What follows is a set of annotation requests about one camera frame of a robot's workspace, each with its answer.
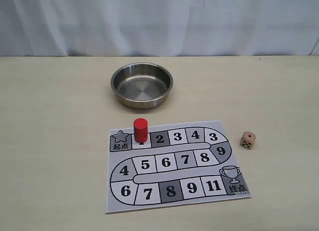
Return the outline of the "red cylinder game piece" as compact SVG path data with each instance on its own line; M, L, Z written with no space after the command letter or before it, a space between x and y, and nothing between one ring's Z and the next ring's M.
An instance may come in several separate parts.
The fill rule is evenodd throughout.
M137 143L145 143L148 139L148 121L144 118L138 118L133 123L134 139Z

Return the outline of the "wooden die black dots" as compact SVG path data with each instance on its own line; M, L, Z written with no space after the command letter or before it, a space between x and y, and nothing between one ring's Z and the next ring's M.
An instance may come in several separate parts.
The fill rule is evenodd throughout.
M251 149L256 140L256 135L252 132L246 131L243 133L240 145L246 149Z

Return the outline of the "printed paper game board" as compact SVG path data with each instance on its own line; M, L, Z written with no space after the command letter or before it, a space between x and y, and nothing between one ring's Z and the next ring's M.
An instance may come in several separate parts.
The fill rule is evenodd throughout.
M251 197L221 121L111 129L107 177L107 214Z

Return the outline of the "round stainless steel bowl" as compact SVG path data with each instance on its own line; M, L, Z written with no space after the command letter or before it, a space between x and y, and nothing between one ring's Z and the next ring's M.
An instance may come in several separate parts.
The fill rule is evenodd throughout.
M117 100L133 109L153 109L162 105L173 87L173 77L164 67L136 62L119 68L110 85Z

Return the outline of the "white backdrop curtain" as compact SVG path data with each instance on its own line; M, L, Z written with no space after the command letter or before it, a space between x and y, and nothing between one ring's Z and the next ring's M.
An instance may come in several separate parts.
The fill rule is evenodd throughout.
M318 53L319 0L0 0L1 56Z

